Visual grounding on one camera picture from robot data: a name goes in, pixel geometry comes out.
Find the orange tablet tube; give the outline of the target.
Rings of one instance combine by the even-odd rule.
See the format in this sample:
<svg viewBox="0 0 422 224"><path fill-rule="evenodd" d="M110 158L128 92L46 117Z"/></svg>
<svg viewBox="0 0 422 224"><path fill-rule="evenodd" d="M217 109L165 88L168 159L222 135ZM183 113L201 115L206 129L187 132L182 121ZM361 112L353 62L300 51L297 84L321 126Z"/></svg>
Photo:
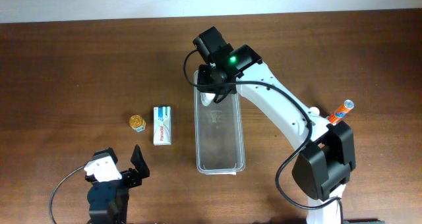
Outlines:
<svg viewBox="0 0 422 224"><path fill-rule="evenodd" d="M338 124L353 108L354 102L350 99L347 99L337 108L331 115L327 117L331 124Z"/></svg>

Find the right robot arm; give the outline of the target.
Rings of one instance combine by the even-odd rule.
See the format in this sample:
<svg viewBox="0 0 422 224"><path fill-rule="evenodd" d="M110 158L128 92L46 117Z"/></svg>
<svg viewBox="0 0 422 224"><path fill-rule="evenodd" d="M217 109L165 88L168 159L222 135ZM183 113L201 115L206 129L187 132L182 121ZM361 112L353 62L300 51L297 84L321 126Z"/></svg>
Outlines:
<svg viewBox="0 0 422 224"><path fill-rule="evenodd" d="M255 104L294 149L276 171L279 193L308 211L307 223L343 223L342 194L356 168L351 127L312 111L276 79L257 52L248 45L234 49L215 27L199 34L193 44L204 60L193 82L202 104L219 103L230 94ZM281 172L291 161L293 179L308 196L307 205L293 201L281 188Z"/></svg>

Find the white spray bottle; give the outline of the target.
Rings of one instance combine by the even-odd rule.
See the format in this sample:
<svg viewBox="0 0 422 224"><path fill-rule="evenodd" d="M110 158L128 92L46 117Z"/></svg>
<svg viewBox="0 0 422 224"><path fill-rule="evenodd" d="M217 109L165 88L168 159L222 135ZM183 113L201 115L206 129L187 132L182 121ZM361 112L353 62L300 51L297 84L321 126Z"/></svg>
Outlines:
<svg viewBox="0 0 422 224"><path fill-rule="evenodd" d="M201 103L203 104L203 106L209 106L214 101L215 97L216 95L213 93L200 93Z"/></svg>

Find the small gold lid jar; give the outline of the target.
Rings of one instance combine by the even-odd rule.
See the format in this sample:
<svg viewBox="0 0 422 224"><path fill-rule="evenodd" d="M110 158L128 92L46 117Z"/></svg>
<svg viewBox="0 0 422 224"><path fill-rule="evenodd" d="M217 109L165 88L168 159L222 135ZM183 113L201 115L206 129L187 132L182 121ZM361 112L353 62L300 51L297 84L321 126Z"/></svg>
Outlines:
<svg viewBox="0 0 422 224"><path fill-rule="evenodd" d="M146 127L146 122L140 115L133 115L129 119L129 125L136 132L142 132Z"/></svg>

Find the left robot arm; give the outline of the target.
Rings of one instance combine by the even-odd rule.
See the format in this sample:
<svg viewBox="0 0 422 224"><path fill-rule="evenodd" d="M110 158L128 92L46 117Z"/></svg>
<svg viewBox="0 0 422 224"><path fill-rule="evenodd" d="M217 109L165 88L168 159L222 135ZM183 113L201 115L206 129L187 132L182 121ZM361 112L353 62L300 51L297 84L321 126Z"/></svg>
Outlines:
<svg viewBox="0 0 422 224"><path fill-rule="evenodd" d="M131 156L133 168L119 171L117 162L113 149L106 148L96 152L84 166L85 179L92 184L87 194L89 223L126 223L129 190L140 186L142 180L150 176L138 145Z"/></svg>

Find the white Panadol box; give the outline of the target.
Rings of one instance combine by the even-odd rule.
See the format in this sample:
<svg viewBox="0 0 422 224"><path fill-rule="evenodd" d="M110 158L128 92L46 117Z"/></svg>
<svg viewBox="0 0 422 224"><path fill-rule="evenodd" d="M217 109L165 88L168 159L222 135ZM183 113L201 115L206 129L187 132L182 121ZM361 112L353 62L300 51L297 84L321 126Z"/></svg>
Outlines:
<svg viewBox="0 0 422 224"><path fill-rule="evenodd" d="M154 135L155 146L171 145L171 107L154 107Z"/></svg>

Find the dark bottle white cap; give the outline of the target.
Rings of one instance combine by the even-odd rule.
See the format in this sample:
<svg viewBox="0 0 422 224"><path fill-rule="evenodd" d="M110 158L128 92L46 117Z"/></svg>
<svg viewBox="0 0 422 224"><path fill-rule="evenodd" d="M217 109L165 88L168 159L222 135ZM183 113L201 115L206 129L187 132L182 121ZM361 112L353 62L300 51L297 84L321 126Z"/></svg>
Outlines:
<svg viewBox="0 0 422 224"><path fill-rule="evenodd" d="M320 115L320 110L317 107L310 107L310 112L315 115Z"/></svg>

